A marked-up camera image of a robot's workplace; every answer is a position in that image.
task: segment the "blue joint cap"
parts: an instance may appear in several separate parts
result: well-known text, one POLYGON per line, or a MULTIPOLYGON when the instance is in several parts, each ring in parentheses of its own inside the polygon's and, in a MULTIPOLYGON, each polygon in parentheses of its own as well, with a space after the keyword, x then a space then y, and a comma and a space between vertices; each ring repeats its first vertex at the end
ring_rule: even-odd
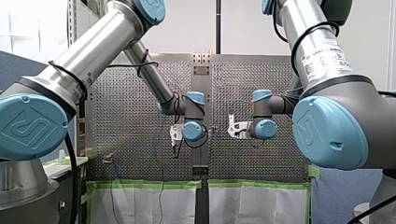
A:
POLYGON ((0 158, 28 161, 55 150, 67 134, 64 110, 33 94, 0 98, 0 158))
POLYGON ((272 96, 272 92, 270 90, 256 90, 253 92, 253 103, 270 96, 272 96))
POLYGON ((277 133, 277 125, 271 119, 263 119, 254 128, 256 136, 261 140, 270 140, 277 133))
POLYGON ((158 25, 165 19, 166 9, 163 0, 134 0, 137 9, 152 25, 158 25))
POLYGON ((297 104, 293 134, 304 156, 318 166, 355 170, 367 162, 363 129, 347 109, 327 97, 310 96, 297 104))
POLYGON ((273 14, 274 1, 276 0, 262 0, 262 14, 267 16, 273 14))
POLYGON ((196 121, 188 121, 183 125, 181 133, 186 141, 196 142, 204 136, 204 129, 196 121))
POLYGON ((187 97, 198 105, 205 105, 205 94, 201 91, 189 91, 187 97))

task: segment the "logo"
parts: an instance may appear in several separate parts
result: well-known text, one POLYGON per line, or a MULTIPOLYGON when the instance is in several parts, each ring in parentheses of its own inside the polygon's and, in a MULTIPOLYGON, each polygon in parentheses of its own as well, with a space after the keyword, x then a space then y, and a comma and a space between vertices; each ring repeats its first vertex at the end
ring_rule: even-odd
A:
POLYGON ((300 139, 304 143, 305 151, 311 151, 316 139, 320 140, 318 128, 315 125, 314 119, 311 116, 306 115, 299 120, 295 127, 300 139))
POLYGON ((161 9, 163 9, 163 1, 162 0, 147 0, 148 4, 155 9, 155 12, 158 14, 161 9))
POLYGON ((30 106, 26 106, 1 133, 31 149, 37 149, 56 129, 56 123, 30 106))

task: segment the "robotic arm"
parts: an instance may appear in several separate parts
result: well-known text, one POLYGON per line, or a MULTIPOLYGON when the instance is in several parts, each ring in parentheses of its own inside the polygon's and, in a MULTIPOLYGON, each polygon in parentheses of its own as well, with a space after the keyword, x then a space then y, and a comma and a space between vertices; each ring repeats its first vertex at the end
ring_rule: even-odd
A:
POLYGON ((185 116, 182 135, 196 142, 205 135, 202 124, 205 95, 174 93, 139 39, 165 16, 163 0, 120 0, 106 4, 106 15, 74 45, 35 77, 22 77, 0 97, 0 217, 12 223, 56 223, 58 202, 44 214, 13 216, 16 209, 41 203, 58 187, 48 180, 38 158, 56 149, 67 134, 76 105, 87 89, 122 52, 139 67, 166 115, 185 116))
POLYGON ((370 78, 356 74, 336 40, 351 1, 287 0, 275 6, 264 1, 264 13, 274 13, 285 29, 296 73, 290 90, 297 90, 299 79, 304 92, 283 97, 285 104, 268 90, 255 91, 251 136, 263 139, 265 130, 274 129, 272 114, 292 113, 297 145, 314 164, 394 169, 396 142, 390 133, 396 131, 396 100, 382 97, 370 78), (333 10, 334 4, 341 9, 333 10))
MULTIPOLYGON (((124 50, 125 55, 133 64, 152 63, 151 57, 146 54, 146 48, 141 41, 132 44, 124 50)), ((184 125, 171 127, 173 147, 176 141, 184 139, 188 142, 197 142, 205 136, 203 125, 205 115, 205 95, 199 91, 189 91, 186 95, 173 92, 163 79, 160 70, 154 64, 137 68, 140 76, 151 89, 159 102, 160 110, 168 116, 184 116, 184 125)))
MULTIPOLYGON (((138 40, 163 21, 164 11, 163 1, 154 1, 154 5, 141 0, 111 1, 106 15, 42 73, 10 86, 0 99, 2 120, 13 121, 0 123, 7 132, 0 137, 0 159, 31 160, 59 146, 68 121, 76 115, 76 105, 86 99, 87 89, 121 51, 132 63, 151 62, 138 40)), ((181 94, 171 91, 154 64, 138 69, 162 112, 186 117, 185 139, 195 142, 202 138, 205 95, 191 91, 177 97, 181 94)))

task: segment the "perforated metal panel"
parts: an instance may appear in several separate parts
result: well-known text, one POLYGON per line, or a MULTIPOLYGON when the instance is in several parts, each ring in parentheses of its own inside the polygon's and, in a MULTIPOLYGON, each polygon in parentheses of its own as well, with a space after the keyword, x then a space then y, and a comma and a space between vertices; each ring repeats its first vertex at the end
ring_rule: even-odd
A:
MULTIPOLYGON (((186 92, 191 82, 191 56, 155 56, 160 70, 175 91, 186 92)), ((120 56, 115 63, 129 63, 120 56)), ((133 68, 108 68, 92 86, 92 161, 89 179, 107 179, 116 174, 111 163, 102 158, 114 153, 117 176, 131 179, 191 179, 190 150, 182 147, 179 159, 173 158, 169 136, 174 118, 158 112, 157 102, 133 68)))
POLYGON ((274 140, 236 140, 227 133, 228 115, 235 121, 251 120, 251 97, 255 90, 284 93, 292 70, 289 57, 212 57, 213 133, 210 150, 211 178, 304 181, 306 160, 292 135, 291 120, 275 116, 279 127, 274 140))
MULTIPOLYGON (((292 71, 288 57, 211 55, 212 83, 192 83, 191 55, 157 55, 160 70, 175 91, 187 92, 196 86, 210 98, 209 148, 210 178, 263 179, 303 182, 306 160, 294 143, 291 121, 275 116, 279 132, 274 140, 235 140, 227 134, 228 115, 236 121, 251 120, 251 94, 257 89, 283 93, 292 71)), ((120 57, 116 63, 128 63, 120 57)), ((114 153, 120 167, 118 176, 131 179, 191 179, 192 150, 183 146, 173 159, 169 136, 173 118, 158 113, 157 103, 134 69, 107 69, 93 85, 87 103, 87 148, 90 152, 89 179, 107 179, 116 174, 102 158, 114 153)))

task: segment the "white label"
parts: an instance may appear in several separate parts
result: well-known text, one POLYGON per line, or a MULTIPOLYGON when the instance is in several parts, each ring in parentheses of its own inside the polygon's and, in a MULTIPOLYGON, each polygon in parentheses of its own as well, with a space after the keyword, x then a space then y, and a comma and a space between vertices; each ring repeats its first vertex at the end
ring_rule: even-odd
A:
POLYGON ((344 51, 335 40, 326 39, 320 49, 301 57, 308 81, 322 77, 338 77, 340 73, 352 73, 344 51))

